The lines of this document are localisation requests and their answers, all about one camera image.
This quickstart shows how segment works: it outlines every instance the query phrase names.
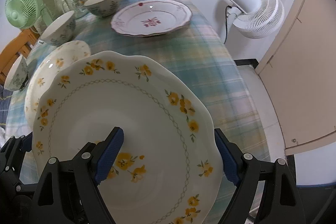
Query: blue gripper pad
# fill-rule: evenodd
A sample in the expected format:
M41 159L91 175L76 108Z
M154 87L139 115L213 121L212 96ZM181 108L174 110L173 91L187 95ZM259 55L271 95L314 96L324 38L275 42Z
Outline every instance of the blue gripper pad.
M238 165L216 131L215 142L223 159L224 174L229 181L237 186L240 183L240 177L238 176Z
M97 162L96 175L94 176L97 184L107 178L123 142L124 131L120 128Z

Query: white electric fan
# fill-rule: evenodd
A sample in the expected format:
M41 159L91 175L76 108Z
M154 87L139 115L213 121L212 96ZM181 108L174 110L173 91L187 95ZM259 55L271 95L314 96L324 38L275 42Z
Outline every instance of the white electric fan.
M227 10L227 30L232 24L248 38L263 38L275 32L284 20L281 0L231 0Z

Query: table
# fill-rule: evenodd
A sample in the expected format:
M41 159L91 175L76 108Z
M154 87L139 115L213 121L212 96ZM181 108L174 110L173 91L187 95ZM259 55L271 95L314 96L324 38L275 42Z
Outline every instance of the table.
M144 0L122 0L121 8ZM235 62L216 32L190 0L175 0L193 12L190 25L155 37L126 37L110 27L111 17L92 14L77 21L74 40L88 43L92 54L111 50L124 55L145 55L179 77L209 110L215 128L245 153L259 160L269 160L268 147L258 112ZM37 44L27 62L34 71L55 47ZM13 93L7 116L6 139L30 133L24 114L26 88ZM38 181L32 153L27 153L21 181ZM234 185L224 176L216 202L204 223L217 224L225 211ZM263 186L258 187L253 208L258 206Z

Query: power cord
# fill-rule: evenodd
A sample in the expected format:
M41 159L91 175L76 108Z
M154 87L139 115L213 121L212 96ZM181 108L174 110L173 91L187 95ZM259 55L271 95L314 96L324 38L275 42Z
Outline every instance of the power cord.
M224 44L226 43L226 40L227 40L227 9L228 8L232 8L232 6L228 5L225 8L225 30L226 30L226 34L225 34Z

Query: glass jar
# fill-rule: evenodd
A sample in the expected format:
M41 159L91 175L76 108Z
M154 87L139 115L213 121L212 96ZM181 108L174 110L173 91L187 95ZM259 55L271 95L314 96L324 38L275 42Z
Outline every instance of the glass jar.
M84 7L86 0L65 0L70 10L75 11L76 19L86 15L89 11Z

